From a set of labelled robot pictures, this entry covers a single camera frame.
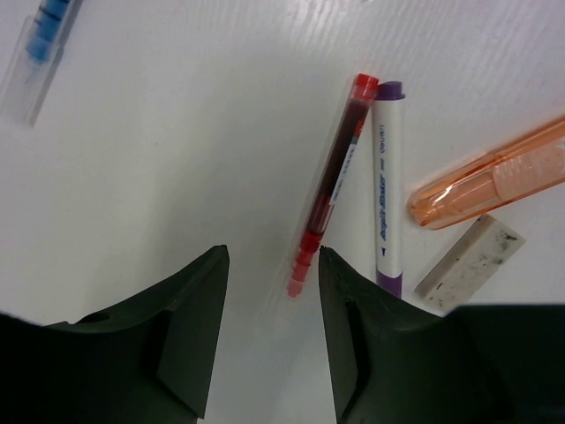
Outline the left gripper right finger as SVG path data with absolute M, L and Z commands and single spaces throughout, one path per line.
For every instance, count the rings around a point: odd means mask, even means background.
M 338 422 L 563 422 L 563 306 L 464 306 L 439 317 L 327 247 L 319 288 Z

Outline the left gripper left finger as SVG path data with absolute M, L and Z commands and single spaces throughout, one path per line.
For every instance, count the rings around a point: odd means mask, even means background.
M 1 317 L 4 423 L 195 423 L 206 413 L 230 257 L 176 274 L 78 322 Z

